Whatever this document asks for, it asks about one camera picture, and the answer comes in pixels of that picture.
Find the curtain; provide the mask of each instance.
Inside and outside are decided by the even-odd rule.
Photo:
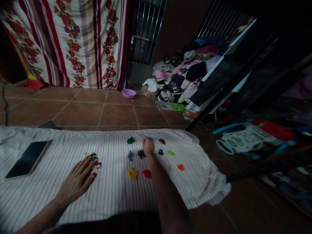
[[[121,91],[132,5],[129,0],[9,1],[1,20],[37,78],[50,85]]]

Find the metal window grille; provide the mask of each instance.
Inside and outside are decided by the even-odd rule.
[[[230,39],[248,15],[222,0],[213,0],[196,37],[223,36]]]
[[[162,26],[166,0],[137,0],[135,34],[131,38],[129,61],[151,65]]]

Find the tiled floor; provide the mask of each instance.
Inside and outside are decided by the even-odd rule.
[[[154,99],[138,92],[125,99],[115,90],[91,90],[49,86],[30,90],[8,85],[9,125],[37,127],[50,120],[73,131],[119,131],[150,128],[185,129],[181,114],[162,113]],[[0,102],[0,124],[4,125]],[[214,144],[203,128],[193,132],[219,170],[229,174],[248,166],[242,156],[229,157]],[[218,206],[204,204],[190,210],[198,233],[312,233],[312,223],[256,179],[234,182],[231,193]]]

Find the pink plastic basin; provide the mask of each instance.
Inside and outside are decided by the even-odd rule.
[[[137,94],[137,92],[132,89],[124,89],[121,92],[123,93],[125,98],[129,98],[129,99],[134,98],[135,95]]]

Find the bed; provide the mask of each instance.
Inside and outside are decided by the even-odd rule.
[[[147,159],[138,156],[138,150],[142,149],[140,139],[144,136],[154,139],[155,153],[164,168],[167,170],[172,165],[169,176],[188,209],[205,202],[218,204],[230,192],[231,185],[200,147],[198,138],[183,130],[75,132],[3,126],[0,127],[0,232],[15,232],[34,217],[55,197],[70,169],[85,157],[85,152],[95,152],[102,168],[88,191],[66,209],[59,225],[107,219],[127,211],[157,210],[152,178],[142,173],[149,168]],[[127,144],[130,137],[135,142]],[[46,140],[53,141],[31,175],[5,179],[30,143]],[[134,154],[132,162],[127,158],[129,150]],[[179,170],[178,164],[184,165],[185,170]],[[136,181],[126,172],[131,167],[138,172]]]

